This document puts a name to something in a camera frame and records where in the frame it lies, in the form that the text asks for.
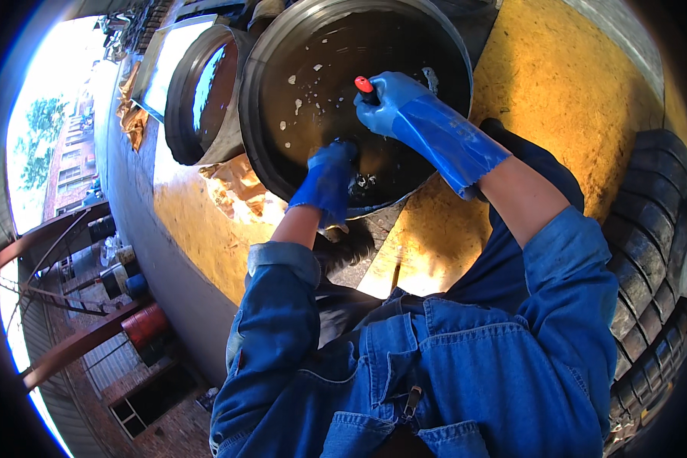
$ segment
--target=rolled-up sleeve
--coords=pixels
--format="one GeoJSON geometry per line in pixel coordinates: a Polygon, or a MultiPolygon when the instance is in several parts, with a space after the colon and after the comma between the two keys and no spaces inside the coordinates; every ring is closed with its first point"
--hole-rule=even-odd
{"type": "Polygon", "coordinates": [[[288,384],[303,358],[316,350],[320,323],[313,290],[320,266],[297,243],[253,245],[251,281],[227,343],[227,378],[211,415],[211,452],[235,456],[288,384]]]}
{"type": "Polygon", "coordinates": [[[610,324],[618,281],[606,269],[611,253],[601,227],[570,206],[525,245],[523,254],[531,297],[518,313],[558,373],[590,398],[605,437],[616,364],[610,324]]]}

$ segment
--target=blue rubber glove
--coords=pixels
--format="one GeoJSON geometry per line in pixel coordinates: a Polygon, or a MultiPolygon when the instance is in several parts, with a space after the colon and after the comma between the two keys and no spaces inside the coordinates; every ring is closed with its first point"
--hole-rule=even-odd
{"type": "Polygon", "coordinates": [[[312,205],[323,212],[321,229],[343,225],[348,206],[348,187],[354,179],[351,161],[356,146],[350,142],[333,142],[318,149],[308,159],[308,176],[290,199],[288,209],[298,205],[312,205]]]}
{"type": "Polygon", "coordinates": [[[409,76],[384,72],[369,81],[381,104],[368,105],[357,94],[359,121],[422,154],[459,197],[473,198],[478,179],[511,155],[409,76]]]}

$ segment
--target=zipper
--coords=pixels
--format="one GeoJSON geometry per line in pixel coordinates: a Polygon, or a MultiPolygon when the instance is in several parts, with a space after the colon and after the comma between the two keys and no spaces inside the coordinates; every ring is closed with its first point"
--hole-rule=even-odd
{"type": "Polygon", "coordinates": [[[414,412],[418,408],[418,403],[423,397],[423,389],[417,385],[413,385],[410,389],[410,394],[407,396],[407,403],[404,405],[404,411],[400,416],[403,424],[412,425],[412,418],[414,417],[414,412]]]}

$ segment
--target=worker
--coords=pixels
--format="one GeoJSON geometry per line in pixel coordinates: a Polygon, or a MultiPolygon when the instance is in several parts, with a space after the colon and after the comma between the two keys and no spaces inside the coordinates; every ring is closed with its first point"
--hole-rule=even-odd
{"type": "Polygon", "coordinates": [[[495,141],[402,73],[371,83],[380,105],[357,96],[360,122],[421,153],[458,196],[482,193],[493,232],[447,292],[368,297],[371,312],[321,347],[311,248],[318,228],[344,222],[356,156],[353,144],[322,147],[270,242],[250,247],[212,453],[601,456],[618,282],[577,181],[548,151],[492,120],[495,141]]]}

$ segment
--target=brown paper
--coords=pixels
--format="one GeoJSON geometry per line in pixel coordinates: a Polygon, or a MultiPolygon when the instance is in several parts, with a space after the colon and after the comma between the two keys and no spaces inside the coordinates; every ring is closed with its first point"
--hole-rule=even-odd
{"type": "Polygon", "coordinates": [[[277,225],[285,215],[287,203],[264,187],[246,154],[198,172],[206,179],[211,200],[232,221],[277,225]]]}
{"type": "Polygon", "coordinates": [[[148,122],[148,112],[135,105],[129,99],[139,68],[140,62],[138,61],[132,66],[132,71],[130,71],[127,80],[119,84],[120,103],[115,112],[119,117],[120,128],[122,132],[127,133],[127,138],[135,152],[140,150],[140,143],[143,141],[143,131],[148,122]]]}

